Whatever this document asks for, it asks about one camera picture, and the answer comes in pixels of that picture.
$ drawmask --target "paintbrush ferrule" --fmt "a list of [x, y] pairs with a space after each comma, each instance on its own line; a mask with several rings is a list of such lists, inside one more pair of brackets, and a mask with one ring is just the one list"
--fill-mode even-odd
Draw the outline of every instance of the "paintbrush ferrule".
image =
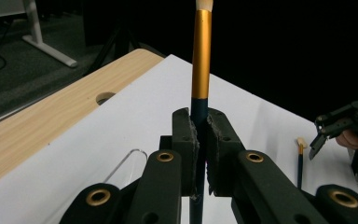
[[206, 99], [209, 94], [212, 12], [197, 10], [195, 20], [191, 96], [196, 99]]
[[301, 144], [298, 146], [298, 154], [300, 155], [304, 154], [304, 147]]

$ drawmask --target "round hole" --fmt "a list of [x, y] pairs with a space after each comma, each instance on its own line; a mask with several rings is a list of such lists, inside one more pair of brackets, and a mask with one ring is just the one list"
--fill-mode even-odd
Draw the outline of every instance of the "round hole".
[[91, 206], [98, 206], [106, 203], [110, 198], [110, 192], [107, 189], [95, 189], [87, 195], [86, 202]]
[[168, 152], [162, 152], [157, 155], [159, 161], [171, 161], [173, 159], [173, 154]]
[[349, 207], [349, 208], [356, 208], [358, 207], [358, 201], [346, 192], [342, 192], [339, 190], [331, 190], [329, 192], [330, 198], [342, 206]]
[[158, 215], [156, 213], [144, 214], [143, 224], [154, 224], [158, 222]]
[[252, 162], [262, 162], [264, 158], [254, 152], [250, 152], [246, 154], [246, 159]]
[[97, 97], [95, 98], [95, 101], [97, 102], [98, 105], [102, 105], [103, 103], [105, 103], [107, 100], [109, 100], [112, 96], [114, 96], [115, 94], [107, 91], [107, 92], [103, 92], [97, 95]]

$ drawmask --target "table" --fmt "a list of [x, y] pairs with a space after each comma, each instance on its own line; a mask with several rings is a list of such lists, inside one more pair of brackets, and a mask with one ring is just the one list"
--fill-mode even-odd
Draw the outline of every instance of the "table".
[[69, 67], [76, 67], [77, 61], [66, 56], [55, 48], [52, 48], [43, 41], [35, 0], [0, 0], [0, 17], [22, 14], [24, 12], [28, 17], [31, 34], [24, 35], [22, 39], [35, 48], [44, 51], [46, 54], [57, 59], [61, 63], [64, 63]]
[[[9, 131], [0, 123], [0, 170], [6, 162], [16, 163], [10, 172], [0, 173], [0, 223], [58, 223], [78, 192], [103, 181], [131, 149], [147, 155], [156, 151], [159, 137], [172, 132], [172, 112], [190, 105], [191, 69], [174, 55], [162, 60], [137, 49], [33, 105], [31, 112], [12, 117]], [[116, 92], [104, 90], [112, 87], [106, 83], [133, 74], [138, 78], [130, 78], [129, 85], [97, 106], [100, 98]], [[85, 105], [90, 108], [78, 115]], [[298, 136], [307, 142], [315, 137], [311, 122], [213, 75], [209, 106], [227, 115], [247, 149], [269, 155], [296, 182], [295, 141]], [[69, 121], [72, 117], [80, 119]], [[33, 125], [23, 129], [28, 122]], [[308, 193], [324, 184], [357, 190], [349, 155], [335, 141], [327, 142], [318, 158], [305, 160], [304, 166], [303, 190]], [[182, 198], [182, 223], [188, 222], [186, 200]], [[229, 198], [205, 197], [205, 223], [235, 223], [229, 204]]]
[[119, 92], [162, 60], [148, 50], [136, 49], [1, 121], [0, 177], [91, 113], [99, 106], [97, 98]]

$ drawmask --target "white tabletop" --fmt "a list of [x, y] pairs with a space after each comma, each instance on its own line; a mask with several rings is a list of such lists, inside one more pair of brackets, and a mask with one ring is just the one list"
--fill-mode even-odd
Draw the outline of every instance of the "white tabletop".
[[[170, 55], [1, 178], [0, 224], [58, 223], [75, 196], [103, 182], [130, 150], [158, 150], [159, 138], [172, 134], [172, 112], [190, 107], [191, 69]], [[296, 183], [296, 139], [310, 143], [313, 123], [213, 75], [209, 107], [227, 115], [247, 149], [269, 155]], [[133, 179], [141, 172], [129, 171]], [[304, 156], [303, 190], [315, 194], [325, 184], [358, 192], [347, 149], [334, 140], [312, 161], [307, 150]], [[204, 203], [204, 223], [236, 223], [229, 198], [208, 196]], [[188, 223], [188, 198], [182, 223]]]

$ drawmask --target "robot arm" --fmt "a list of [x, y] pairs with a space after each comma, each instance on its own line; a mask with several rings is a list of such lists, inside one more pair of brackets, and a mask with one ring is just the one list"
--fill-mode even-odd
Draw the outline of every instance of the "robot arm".
[[327, 139], [339, 136], [346, 129], [352, 129], [358, 134], [358, 101], [319, 116], [315, 120], [315, 126], [318, 135], [310, 144], [310, 160], [316, 156]]

